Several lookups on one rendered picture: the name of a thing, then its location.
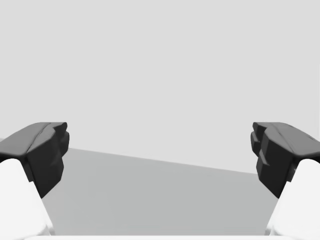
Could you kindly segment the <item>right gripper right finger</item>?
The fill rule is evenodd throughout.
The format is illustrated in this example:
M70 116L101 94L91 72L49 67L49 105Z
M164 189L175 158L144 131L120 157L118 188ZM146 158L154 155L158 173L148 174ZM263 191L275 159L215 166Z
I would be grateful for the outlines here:
M320 236L320 141L282 122L254 122L260 182L278 199L267 236Z

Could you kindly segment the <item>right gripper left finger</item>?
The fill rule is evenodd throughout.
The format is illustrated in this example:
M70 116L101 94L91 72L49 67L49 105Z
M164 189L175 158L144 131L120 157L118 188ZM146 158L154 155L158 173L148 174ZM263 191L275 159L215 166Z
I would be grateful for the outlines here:
M53 236L42 201L62 179L66 122L37 122L0 141L0 237Z

